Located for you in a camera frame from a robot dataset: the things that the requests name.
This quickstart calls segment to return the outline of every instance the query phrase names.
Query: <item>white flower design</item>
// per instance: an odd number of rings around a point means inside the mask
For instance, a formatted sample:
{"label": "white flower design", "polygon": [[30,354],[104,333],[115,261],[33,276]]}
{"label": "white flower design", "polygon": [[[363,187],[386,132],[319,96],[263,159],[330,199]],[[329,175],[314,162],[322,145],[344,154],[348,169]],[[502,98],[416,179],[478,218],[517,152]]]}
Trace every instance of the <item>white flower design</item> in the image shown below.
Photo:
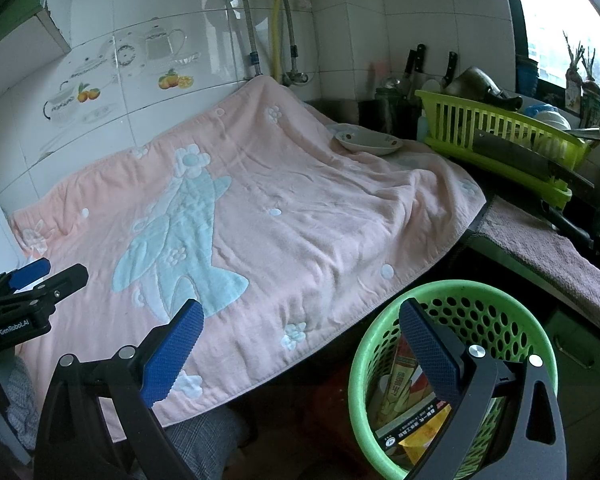
{"label": "white flower design", "polygon": [[278,119],[282,117],[282,112],[280,111],[280,108],[277,106],[271,106],[265,111],[267,113],[267,119],[272,123],[278,124]]}
{"label": "white flower design", "polygon": [[184,370],[181,370],[171,389],[182,392],[189,399],[197,399],[202,395],[202,377],[187,375]]}
{"label": "white flower design", "polygon": [[287,350],[295,350],[298,343],[306,339],[305,328],[306,323],[288,324],[285,326],[285,335],[280,340],[280,344]]}
{"label": "white flower design", "polygon": [[[40,256],[46,253],[46,250],[48,249],[45,237],[40,234],[44,225],[45,222],[40,219],[33,229],[25,228],[22,230],[22,241],[24,242],[24,245],[31,251],[37,251]],[[51,229],[48,235],[51,236],[54,231],[55,229]]]}
{"label": "white flower design", "polygon": [[211,162],[208,153],[200,153],[197,144],[190,144],[187,149],[176,150],[175,175],[177,178],[196,178],[202,173],[202,168]]}
{"label": "white flower design", "polygon": [[467,180],[466,178],[462,179],[460,181],[460,186],[462,187],[462,190],[464,190],[465,193],[471,196],[478,195],[477,186],[470,180]]}
{"label": "white flower design", "polygon": [[186,259],[187,259],[187,251],[184,247],[180,247],[178,249],[172,249],[171,251],[169,251],[169,253],[167,254],[167,256],[165,257],[164,260],[171,267],[175,267],[182,260],[186,260]]}
{"label": "white flower design", "polygon": [[147,153],[149,153],[149,148],[146,146],[137,146],[131,149],[131,153],[133,153],[135,158],[143,158]]}

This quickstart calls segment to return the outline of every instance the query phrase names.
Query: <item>window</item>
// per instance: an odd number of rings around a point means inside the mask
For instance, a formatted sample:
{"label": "window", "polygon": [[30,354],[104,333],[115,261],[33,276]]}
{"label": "window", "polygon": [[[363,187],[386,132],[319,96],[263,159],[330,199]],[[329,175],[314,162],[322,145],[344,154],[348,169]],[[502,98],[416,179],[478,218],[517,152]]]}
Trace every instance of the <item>window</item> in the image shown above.
{"label": "window", "polygon": [[[528,56],[538,62],[540,79],[561,87],[570,58],[562,32],[573,50],[582,42],[585,49],[596,49],[593,77],[600,86],[600,16],[589,0],[520,0],[525,15]],[[586,72],[582,64],[582,79]]]}

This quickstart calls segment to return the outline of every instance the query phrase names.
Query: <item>pink cloth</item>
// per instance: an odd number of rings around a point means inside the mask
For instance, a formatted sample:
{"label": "pink cloth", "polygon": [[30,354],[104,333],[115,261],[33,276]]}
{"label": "pink cloth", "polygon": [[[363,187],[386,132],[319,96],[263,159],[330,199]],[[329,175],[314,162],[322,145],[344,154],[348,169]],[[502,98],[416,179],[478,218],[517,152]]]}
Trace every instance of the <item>pink cloth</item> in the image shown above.
{"label": "pink cloth", "polygon": [[[210,311],[154,412],[166,426],[227,402],[409,285],[484,205],[471,177],[423,144],[407,142],[385,159],[352,154],[332,138],[329,122],[260,76],[17,211],[12,227],[29,254],[49,258],[52,272],[82,263],[90,273],[86,288],[58,304],[51,332],[20,349],[38,405],[60,356],[85,362],[138,345],[170,319],[170,302],[188,286]],[[206,228],[209,202],[201,203],[211,188]],[[179,270],[189,264],[229,292],[213,283],[206,290],[200,274]],[[181,276],[168,286],[173,272]],[[104,403],[104,411],[119,440],[112,406]]]}

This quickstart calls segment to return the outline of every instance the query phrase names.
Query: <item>plaid fabric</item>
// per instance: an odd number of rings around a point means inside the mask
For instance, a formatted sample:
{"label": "plaid fabric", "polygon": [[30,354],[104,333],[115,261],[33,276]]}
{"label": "plaid fabric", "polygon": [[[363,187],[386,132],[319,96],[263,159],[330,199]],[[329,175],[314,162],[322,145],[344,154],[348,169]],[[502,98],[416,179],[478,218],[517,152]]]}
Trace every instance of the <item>plaid fabric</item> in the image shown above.
{"label": "plaid fabric", "polygon": [[[248,428],[235,412],[219,406],[164,432],[197,480],[221,480],[229,456],[246,439]],[[138,462],[132,474],[138,480],[147,480]]]}

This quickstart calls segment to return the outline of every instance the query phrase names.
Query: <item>bottle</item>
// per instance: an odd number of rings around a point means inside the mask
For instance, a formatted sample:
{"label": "bottle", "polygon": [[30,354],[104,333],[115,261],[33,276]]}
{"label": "bottle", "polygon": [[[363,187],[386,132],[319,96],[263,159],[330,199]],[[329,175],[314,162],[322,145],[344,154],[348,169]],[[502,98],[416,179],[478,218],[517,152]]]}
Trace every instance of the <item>bottle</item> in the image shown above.
{"label": "bottle", "polygon": [[416,133],[416,140],[418,142],[424,142],[424,139],[429,135],[429,121],[427,120],[427,115],[422,109],[422,115],[418,118],[418,129]]}

